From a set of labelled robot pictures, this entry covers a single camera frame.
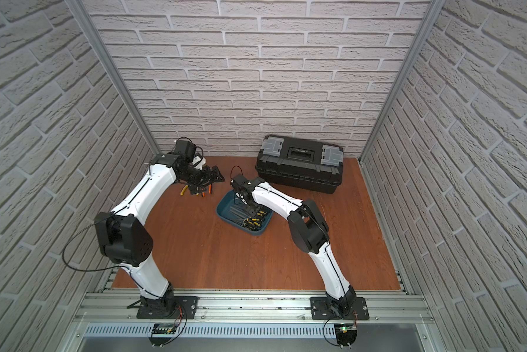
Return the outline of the teal plastic storage box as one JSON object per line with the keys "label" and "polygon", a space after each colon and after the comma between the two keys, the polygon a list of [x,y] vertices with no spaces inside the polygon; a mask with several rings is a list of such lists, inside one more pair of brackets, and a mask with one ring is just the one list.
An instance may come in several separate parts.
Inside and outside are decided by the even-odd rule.
{"label": "teal plastic storage box", "polygon": [[216,214],[224,222],[226,222],[226,223],[228,223],[228,224],[230,224],[230,225],[232,225],[234,227],[237,227],[240,230],[243,230],[244,232],[249,233],[250,235],[253,235],[253,236],[260,236],[260,235],[262,235],[263,232],[266,230],[269,222],[271,221],[271,218],[272,218],[272,215],[273,215],[272,211],[270,209],[268,209],[267,207],[262,205],[263,209],[265,211],[268,211],[269,213],[266,216],[266,218],[263,221],[263,224],[261,226],[251,226],[250,224],[248,224],[248,225],[241,225],[232,216],[232,214],[230,212],[230,208],[231,208],[232,205],[239,205],[239,204],[243,204],[243,202],[241,202],[241,200],[238,198],[238,196],[236,195],[236,193],[234,191],[229,191],[228,193],[226,193],[226,195],[222,198],[222,200],[220,201],[220,203],[216,207]]}

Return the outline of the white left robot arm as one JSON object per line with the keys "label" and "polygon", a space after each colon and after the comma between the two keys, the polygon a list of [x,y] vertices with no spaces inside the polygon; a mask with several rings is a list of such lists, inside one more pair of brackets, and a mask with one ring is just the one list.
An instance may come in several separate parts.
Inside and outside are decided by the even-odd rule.
{"label": "white left robot arm", "polygon": [[218,167],[209,167],[198,153],[159,154],[130,194],[109,213],[95,219],[99,249],[103,256],[122,268],[140,289],[141,301],[158,309],[174,309],[170,282],[153,259],[153,239],[145,223],[165,191],[183,182],[192,194],[203,193],[225,180]]}

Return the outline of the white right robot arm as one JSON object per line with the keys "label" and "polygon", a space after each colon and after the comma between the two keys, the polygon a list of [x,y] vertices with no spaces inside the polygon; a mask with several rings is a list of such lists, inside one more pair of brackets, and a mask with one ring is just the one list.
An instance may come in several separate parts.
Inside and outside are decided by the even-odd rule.
{"label": "white right robot arm", "polygon": [[316,203],[291,197],[260,177],[249,180],[238,174],[231,186],[248,207],[263,205],[287,221],[293,242],[311,257],[323,280],[326,306],[338,318],[347,316],[357,295],[335,259],[329,227]]}

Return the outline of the file eight yellow black handle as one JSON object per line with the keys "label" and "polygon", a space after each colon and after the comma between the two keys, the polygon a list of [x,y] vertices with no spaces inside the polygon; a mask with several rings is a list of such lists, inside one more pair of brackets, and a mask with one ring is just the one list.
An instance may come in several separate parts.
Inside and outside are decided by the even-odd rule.
{"label": "file eight yellow black handle", "polygon": [[239,224],[241,225],[248,225],[250,224],[251,226],[261,226],[263,224],[263,221],[250,221],[250,220],[245,220],[233,213],[231,213],[232,216],[238,221]]}

